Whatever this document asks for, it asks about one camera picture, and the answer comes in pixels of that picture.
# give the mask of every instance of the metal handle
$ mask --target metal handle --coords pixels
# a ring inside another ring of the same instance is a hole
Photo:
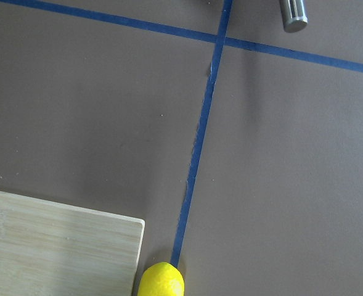
[[[304,0],[280,0],[284,31],[294,33],[308,24]]]

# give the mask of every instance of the yellow object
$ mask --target yellow object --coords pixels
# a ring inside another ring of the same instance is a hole
[[[167,262],[144,271],[137,296],[183,296],[184,280],[177,268]]]

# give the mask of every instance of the light wood cutting board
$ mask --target light wood cutting board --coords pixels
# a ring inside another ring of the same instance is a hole
[[[140,219],[0,192],[0,295],[131,295]]]

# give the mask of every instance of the blue tape strip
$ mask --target blue tape strip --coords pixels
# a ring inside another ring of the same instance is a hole
[[[303,51],[293,51],[291,49],[282,47],[254,43],[234,38],[226,38],[225,45],[363,73],[363,64],[350,62],[348,60],[340,60],[318,54],[309,54]]]
[[[202,111],[200,113],[194,151],[192,152],[191,164],[188,172],[186,196],[184,198],[184,202],[182,203],[179,224],[177,226],[176,237],[174,238],[173,251],[171,254],[170,263],[175,267],[177,267],[179,264],[182,242],[186,232],[192,195],[194,193],[195,179],[198,173],[200,156],[202,154],[203,140],[205,138],[211,101],[213,100],[214,87],[217,80],[222,49],[224,48],[225,35],[229,22],[230,9],[232,8],[232,1],[233,0],[224,0],[224,5],[222,7],[221,20],[219,22],[216,44],[214,46],[213,58],[211,60],[211,73],[207,79],[205,98],[203,100]]]
[[[0,2],[57,12],[60,14],[67,14],[75,17],[82,17],[85,19],[98,20],[100,22],[115,23],[117,25],[180,36],[189,39],[195,39],[211,43],[216,42],[216,35],[214,34],[161,25],[159,23],[145,22],[143,20],[135,20],[133,18],[120,17],[118,15],[105,14],[101,12],[69,7],[54,3],[42,2],[37,0],[0,0]]]

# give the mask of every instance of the metal cylinder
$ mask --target metal cylinder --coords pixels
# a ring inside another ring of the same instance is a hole
[[[304,0],[280,0],[284,31],[294,33],[308,24]]]

